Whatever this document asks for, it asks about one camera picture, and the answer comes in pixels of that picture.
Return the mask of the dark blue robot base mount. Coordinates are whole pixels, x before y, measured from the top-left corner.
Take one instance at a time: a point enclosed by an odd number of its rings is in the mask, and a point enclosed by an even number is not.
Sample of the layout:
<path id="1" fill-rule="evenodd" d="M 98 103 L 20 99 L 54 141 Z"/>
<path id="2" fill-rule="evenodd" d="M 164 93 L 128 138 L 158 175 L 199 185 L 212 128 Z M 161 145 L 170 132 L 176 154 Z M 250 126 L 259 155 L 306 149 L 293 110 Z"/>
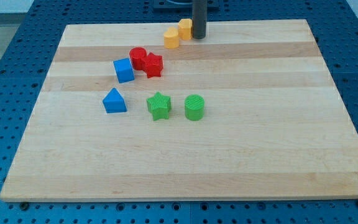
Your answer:
<path id="1" fill-rule="evenodd" d="M 220 0 L 207 0 L 207 8 L 210 10 L 219 9 L 219 2 Z M 150 4 L 155 11 L 191 10 L 193 0 L 150 0 Z"/>

